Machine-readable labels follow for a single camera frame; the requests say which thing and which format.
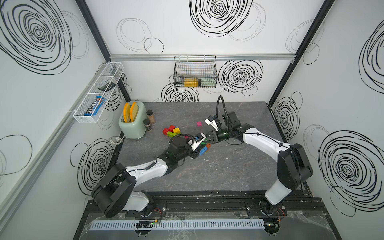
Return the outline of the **blue lego brick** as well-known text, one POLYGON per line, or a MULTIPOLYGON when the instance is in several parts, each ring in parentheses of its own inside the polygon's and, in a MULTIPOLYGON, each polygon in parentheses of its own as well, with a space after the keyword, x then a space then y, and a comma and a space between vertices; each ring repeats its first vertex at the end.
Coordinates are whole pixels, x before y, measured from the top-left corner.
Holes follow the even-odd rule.
POLYGON ((207 147, 202 148, 200 151, 200 155, 204 154, 207 150, 208 150, 207 147))

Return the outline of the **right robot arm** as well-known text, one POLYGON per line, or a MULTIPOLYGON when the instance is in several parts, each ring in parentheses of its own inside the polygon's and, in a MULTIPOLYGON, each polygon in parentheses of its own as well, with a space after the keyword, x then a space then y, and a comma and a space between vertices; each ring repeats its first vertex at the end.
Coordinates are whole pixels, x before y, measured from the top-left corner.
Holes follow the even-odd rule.
POLYGON ((314 171, 304 147, 290 145, 269 137, 249 124, 241 124, 235 112, 223 115, 225 127, 222 127, 216 115, 205 119, 207 125, 214 128, 208 133, 208 142, 216 144, 224 140, 237 139, 251 145, 277 162, 277 177, 274 184, 265 192, 259 202, 261 212, 271 216, 279 204, 293 190, 313 176, 314 171))

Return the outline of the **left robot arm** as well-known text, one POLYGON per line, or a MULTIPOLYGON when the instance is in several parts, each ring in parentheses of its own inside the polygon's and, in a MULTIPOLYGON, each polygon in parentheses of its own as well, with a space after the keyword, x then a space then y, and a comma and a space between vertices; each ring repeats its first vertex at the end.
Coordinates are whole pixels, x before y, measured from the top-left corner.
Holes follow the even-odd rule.
POLYGON ((114 165, 91 192, 94 204, 110 219, 121 211, 142 212, 147 209, 151 197, 144 192, 134 192, 134 188, 151 179, 170 174, 187 157, 200 155, 201 143, 206 140, 203 133, 192 136, 180 134, 169 140, 168 148, 150 162, 124 167, 114 165))

